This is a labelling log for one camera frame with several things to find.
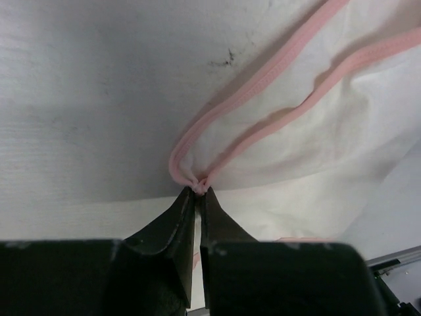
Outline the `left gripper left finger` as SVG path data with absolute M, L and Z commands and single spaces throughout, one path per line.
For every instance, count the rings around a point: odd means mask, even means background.
M 120 244 L 108 283 L 109 309 L 187 309 L 191 304 L 195 195 L 174 203 Z

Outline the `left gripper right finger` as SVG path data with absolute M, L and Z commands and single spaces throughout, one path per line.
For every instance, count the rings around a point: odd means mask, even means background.
M 223 210 L 212 188 L 199 198 L 205 307 L 260 309 L 261 243 Z

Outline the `white underwear pink trim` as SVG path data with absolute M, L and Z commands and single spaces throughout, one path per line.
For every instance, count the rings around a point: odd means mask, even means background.
M 420 2 L 327 1 L 197 119 L 169 170 L 260 240 L 420 245 Z

